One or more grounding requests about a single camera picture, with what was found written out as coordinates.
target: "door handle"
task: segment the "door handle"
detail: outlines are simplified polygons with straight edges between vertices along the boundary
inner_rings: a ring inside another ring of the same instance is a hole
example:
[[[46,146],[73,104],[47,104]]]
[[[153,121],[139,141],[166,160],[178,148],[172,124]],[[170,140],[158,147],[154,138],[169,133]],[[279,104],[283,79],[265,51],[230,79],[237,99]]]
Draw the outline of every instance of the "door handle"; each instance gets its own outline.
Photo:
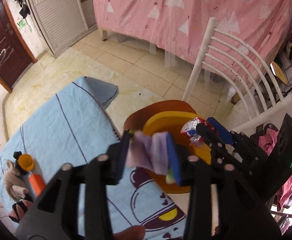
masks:
[[[7,24],[6,24],[6,30],[5,30],[5,31],[6,31],[6,32],[9,31],[10,35],[14,34],[14,32],[13,32],[13,30],[12,30],[12,28],[11,28],[10,23],[7,23]]]

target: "brown chair seat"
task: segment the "brown chair seat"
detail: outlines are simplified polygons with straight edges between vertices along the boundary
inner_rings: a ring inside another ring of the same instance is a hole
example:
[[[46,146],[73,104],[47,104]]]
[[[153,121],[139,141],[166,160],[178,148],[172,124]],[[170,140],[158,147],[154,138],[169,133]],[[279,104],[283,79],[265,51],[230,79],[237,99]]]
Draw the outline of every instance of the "brown chair seat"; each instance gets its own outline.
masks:
[[[143,130],[145,123],[155,114],[164,111],[181,111],[196,114],[196,111],[186,102],[180,100],[167,100],[154,103],[133,114],[131,114],[124,123],[124,130]],[[176,183],[167,184],[166,176],[155,174],[145,169],[158,185],[167,193],[181,194],[190,192],[190,187],[179,187]]]

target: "door frame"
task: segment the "door frame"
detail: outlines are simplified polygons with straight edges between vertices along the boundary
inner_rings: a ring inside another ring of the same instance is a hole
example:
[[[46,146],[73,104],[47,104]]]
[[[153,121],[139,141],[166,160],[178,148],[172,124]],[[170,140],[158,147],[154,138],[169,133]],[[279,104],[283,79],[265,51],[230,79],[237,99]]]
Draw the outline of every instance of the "door frame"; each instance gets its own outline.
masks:
[[[33,53],[31,52],[31,50],[29,49],[29,47],[27,46],[27,44],[23,40],[21,33],[17,29],[17,26],[15,25],[15,22],[14,22],[14,19],[13,19],[13,15],[12,15],[12,13],[10,11],[10,8],[8,6],[8,3],[7,3],[7,0],[3,0],[3,5],[4,5],[5,12],[6,12],[7,16],[8,16],[9,22],[11,24],[11,28],[13,29],[14,33],[17,35],[17,38],[19,39],[19,42],[22,44],[22,46],[25,49],[25,51],[27,52],[27,54],[30,56],[32,62],[36,63],[37,59],[34,57]],[[0,77],[0,84],[9,93],[12,93],[12,91],[13,91],[12,88],[1,77]]]

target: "pink cloth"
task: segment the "pink cloth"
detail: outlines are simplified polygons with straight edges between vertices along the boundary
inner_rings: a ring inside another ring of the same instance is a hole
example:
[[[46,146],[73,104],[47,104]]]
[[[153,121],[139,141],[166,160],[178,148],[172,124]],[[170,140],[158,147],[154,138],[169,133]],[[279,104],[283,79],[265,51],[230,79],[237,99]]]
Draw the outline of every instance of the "pink cloth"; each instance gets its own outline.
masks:
[[[278,132],[268,128],[267,134],[259,136],[259,147],[262,148],[269,156],[277,142]]]
[[[292,195],[292,175],[281,187],[281,189],[277,191],[277,211],[281,210],[285,204],[286,205],[288,204],[291,195]]]
[[[157,174],[168,174],[167,132],[153,136],[136,131],[128,149],[128,167],[147,168]]]
[[[219,19],[219,29],[238,36],[266,58],[286,36],[292,0],[94,0],[94,11],[99,27],[147,40],[194,64],[209,17]],[[237,42],[228,42],[248,53]],[[212,45],[233,54],[216,42]],[[224,60],[246,77],[234,62]],[[233,77],[224,66],[212,64]],[[247,67],[257,76],[252,67]]]

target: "blue blanket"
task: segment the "blue blanket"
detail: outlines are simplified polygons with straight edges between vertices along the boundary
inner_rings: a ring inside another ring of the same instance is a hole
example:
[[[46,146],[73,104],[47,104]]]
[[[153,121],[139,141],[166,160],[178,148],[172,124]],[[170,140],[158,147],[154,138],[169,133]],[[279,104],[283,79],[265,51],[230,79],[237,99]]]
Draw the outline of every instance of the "blue blanket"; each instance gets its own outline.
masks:
[[[105,153],[120,138],[105,112],[117,94],[115,85],[81,77],[48,100],[22,125],[0,153],[0,195],[7,213],[14,202],[3,183],[6,160],[14,161],[15,151],[32,155],[36,171],[48,182],[62,164],[83,165]],[[81,235],[84,235],[84,190],[82,187],[78,204]],[[185,214],[144,169],[126,169],[120,184],[108,186],[107,194],[114,232],[143,225],[147,239],[183,235]]]

